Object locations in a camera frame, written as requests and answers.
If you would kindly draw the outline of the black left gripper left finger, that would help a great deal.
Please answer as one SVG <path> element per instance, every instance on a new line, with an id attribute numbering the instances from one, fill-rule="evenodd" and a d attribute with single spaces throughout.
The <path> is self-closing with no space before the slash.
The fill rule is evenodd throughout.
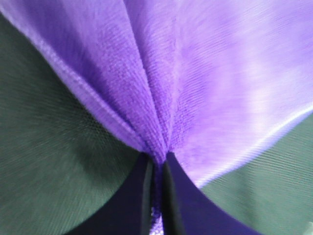
<path id="1" fill-rule="evenodd" d="M 141 153 L 110 200 L 68 235 L 148 235 L 151 228 L 153 163 Z"/>

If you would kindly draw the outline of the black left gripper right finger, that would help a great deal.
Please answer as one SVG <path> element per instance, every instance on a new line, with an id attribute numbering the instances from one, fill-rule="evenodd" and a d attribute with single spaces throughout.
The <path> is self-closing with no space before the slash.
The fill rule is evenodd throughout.
<path id="1" fill-rule="evenodd" d="M 167 153 L 162 168 L 162 220 L 166 235 L 259 234 L 209 200 L 186 175 L 174 153 Z"/>

